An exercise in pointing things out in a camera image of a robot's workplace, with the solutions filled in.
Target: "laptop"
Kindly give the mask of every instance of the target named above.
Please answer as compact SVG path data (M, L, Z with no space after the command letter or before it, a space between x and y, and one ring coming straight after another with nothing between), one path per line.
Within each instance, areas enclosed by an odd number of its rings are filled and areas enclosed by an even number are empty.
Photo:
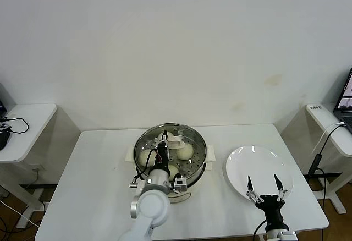
M352 69L336 103L334 114L346 124L347 129L352 133Z

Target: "table leg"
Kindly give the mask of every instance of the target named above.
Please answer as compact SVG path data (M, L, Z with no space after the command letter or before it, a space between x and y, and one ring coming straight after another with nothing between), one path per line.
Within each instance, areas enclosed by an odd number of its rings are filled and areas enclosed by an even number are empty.
M13 176L2 167L0 167L0 186L29 206L36 209L40 209L43 206L37 198L18 185L18 183L13 179Z
M336 192L334 191L334 189L340 189L342 186L344 186L346 184L345 180L350 177L350 175L345 174L345 176L343 176L341 178L341 180L337 181L336 184L334 184L336 182L336 180L333 181L333 183L329 184L328 182L326 182L326 199L330 199L331 203L333 204L333 206L335 207L337 213L339 215L347 213L346 208L343 206L342 202L340 201L339 197L337 196ZM319 178L319 182L321 185L324 185L324 178ZM314 196L317 198L317 200L321 200L324 198L324 190L316 190L313 191Z
M33 193L33 196L36 199L39 199L40 196L42 195L43 191L44 191L44 189L36 189L34 191L34 193ZM23 212L23 216L26 217L26 218L31 218L31 216L32 216L32 214L34 212L44 212L44 211L46 211L46 209L48 209L49 203L48 202L44 202L44 205L42 204L39 209L34 208L33 206L28 206L26 208L26 210ZM20 220L17 223L17 228L26 228L28 223L29 222L25 218L21 217Z
M340 188L345 186L350 180L352 180L352 172L342 173L331 184L326 185L326 194L337 192Z

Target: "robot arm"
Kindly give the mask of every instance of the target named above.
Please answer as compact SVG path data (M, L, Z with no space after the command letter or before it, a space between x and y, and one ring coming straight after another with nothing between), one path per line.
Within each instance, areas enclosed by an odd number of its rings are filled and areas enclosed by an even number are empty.
M298 241L296 233L290 231L289 227L284 223L280 209L284 206L284 197L287 190L284 190L282 182L274 174L276 186L279 190L278 195L258 195L253 190L251 178L248 176L247 196L255 203L255 206L262 210L265 214L267 226L267 241Z
M131 204L131 217L136 218L136 221L132 229L124 233L119 241L151 240L153 229L165 223L169 215L171 204L167 194L171 191L175 193L187 191L187 182L182 175L177 174L173 183L169 182L169 148L166 131L154 150L157 156L148 178L139 184L134 178L130 184L130 188L136 188L136 195Z

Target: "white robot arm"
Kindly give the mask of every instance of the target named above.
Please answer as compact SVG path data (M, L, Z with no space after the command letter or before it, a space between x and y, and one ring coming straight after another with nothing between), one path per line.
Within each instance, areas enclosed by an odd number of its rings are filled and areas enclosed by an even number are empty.
M153 229L165 223L170 201L160 190L149 190L137 202L137 219L132 229L120 237L120 241L150 241Z
M175 176L172 184L169 182L169 148L166 131L162 141L152 151L156 151L157 156L148 178L137 184L136 180L140 175L138 174L130 184L130 188L136 188L136 195L131 204L131 217L136 218L136 221L132 229L124 233L119 241L150 241L153 229L165 223L169 215L171 204L167 194L171 191L175 193L187 191L186 179L181 174Z

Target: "pot handle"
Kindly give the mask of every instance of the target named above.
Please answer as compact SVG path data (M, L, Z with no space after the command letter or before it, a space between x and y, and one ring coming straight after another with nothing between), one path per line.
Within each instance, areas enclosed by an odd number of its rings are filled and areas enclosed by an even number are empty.
M207 156L205 157L204 162L209 163L209 162L214 162L215 159L215 152L214 152L214 146L213 145L207 145Z
M126 157L125 157L125 161L126 162L134 163L134 160L133 160L133 149L134 149L133 146L129 146L128 147L127 154L126 154Z

